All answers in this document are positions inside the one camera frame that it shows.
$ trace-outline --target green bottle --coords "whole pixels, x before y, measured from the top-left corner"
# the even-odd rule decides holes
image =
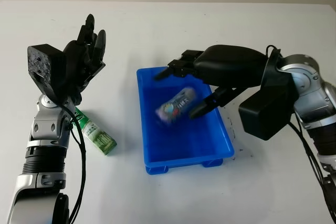
[[[78,108],[76,108],[76,115],[81,115],[78,117],[78,122],[83,136],[87,137],[100,151],[104,153],[104,155],[107,155],[117,145],[113,138],[99,128]]]

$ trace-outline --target black wire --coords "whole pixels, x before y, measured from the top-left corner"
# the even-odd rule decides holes
[[[277,49],[276,46],[268,45],[268,46],[266,47],[266,56],[268,56],[268,48],[270,48],[270,47],[273,47],[275,50]]]
[[[309,159],[309,163],[314,171],[314,174],[315,174],[315,177],[316,179],[318,180],[320,186],[321,186],[321,189],[322,189],[322,192],[323,192],[323,196],[324,196],[324,201],[327,205],[327,208],[329,210],[329,213],[330,213],[330,216],[331,216],[331,219],[334,221],[334,223],[336,223],[336,213],[334,212],[334,210],[332,209],[332,204],[329,202],[329,197],[328,197],[328,193],[326,191],[326,188],[325,188],[325,185],[323,184],[323,174],[322,174],[322,171],[321,171],[321,168],[319,166],[319,163],[317,162],[311,148],[309,147],[306,139],[303,137],[303,134],[302,134],[302,128],[301,128],[301,125],[300,125],[300,122],[299,123],[299,127],[300,127],[300,130],[298,130],[294,124],[292,124],[291,122],[288,123],[288,125],[295,131],[295,133],[299,136],[299,138],[301,139],[302,143],[303,143],[303,146],[305,148],[305,151],[308,155],[308,159]]]
[[[83,133],[81,131],[79,122],[78,122],[78,118],[79,115],[75,116],[67,107],[65,107],[62,104],[58,104],[55,102],[56,105],[58,105],[60,108],[62,108],[63,110],[65,110],[72,118],[72,122],[75,123],[77,131],[78,131],[78,135],[79,135],[79,139],[80,142],[76,139],[72,129],[71,129],[71,134],[72,137],[75,139],[76,143],[79,146],[80,152],[81,152],[81,159],[82,159],[82,176],[81,176],[81,184],[80,184],[80,189],[79,189],[79,194],[74,206],[74,209],[72,210],[72,213],[69,217],[69,223],[73,224],[75,222],[75,219],[77,217],[77,214],[79,212],[79,208],[82,202],[82,197],[83,197],[83,192],[84,192],[84,187],[85,187],[85,181],[86,181],[86,149],[85,149],[85,142],[84,142],[84,137],[83,137]]]

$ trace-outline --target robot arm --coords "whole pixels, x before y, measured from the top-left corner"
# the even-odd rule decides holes
[[[69,218],[69,199],[60,190],[66,185],[64,160],[72,121],[76,121],[75,105],[81,102],[80,92],[105,66],[105,31],[96,35],[94,24],[90,14],[78,39],[71,41],[64,51],[47,44],[28,47],[29,75],[42,95],[30,131],[26,162],[16,181],[8,224],[68,224],[76,218],[77,210]],[[85,144],[80,148],[84,173],[81,197]]]
[[[269,47],[274,49],[268,58]],[[269,47],[266,55],[249,48],[225,45],[211,46],[205,51],[187,50],[155,79],[171,74],[177,77],[192,74],[206,84],[218,86],[190,111],[191,118],[225,106],[247,88],[260,85],[260,90],[239,106],[244,130],[269,140],[291,124],[291,115],[296,114],[314,140],[323,169],[330,173],[327,177],[319,175],[319,183],[336,223],[336,88],[323,81],[319,65],[313,58],[307,55],[284,58],[280,50]]]

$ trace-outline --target blue plastic tray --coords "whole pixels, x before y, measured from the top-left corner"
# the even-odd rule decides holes
[[[161,68],[144,68],[138,77],[142,122],[143,155],[148,174],[166,173],[169,168],[202,164],[218,166],[234,154],[218,109],[198,119],[182,116],[170,126],[164,125],[155,110],[185,87],[195,89],[198,101],[211,94],[209,85],[193,76],[170,76],[162,81],[153,77]]]

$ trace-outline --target table surface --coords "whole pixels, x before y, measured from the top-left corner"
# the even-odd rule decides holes
[[[87,182],[77,223],[331,223],[299,138],[286,126],[268,142],[243,131],[238,106],[257,88],[220,109],[235,157],[150,176],[143,164],[136,70],[165,66],[185,49],[215,44],[318,60],[336,83],[336,18],[326,5],[109,2],[0,2],[2,144],[0,220],[7,218],[15,179],[40,91],[27,72],[27,47],[63,49],[89,13],[105,29],[106,67],[83,92],[79,108],[118,142],[108,155],[87,143]],[[66,158],[70,210],[80,185],[80,152]]]

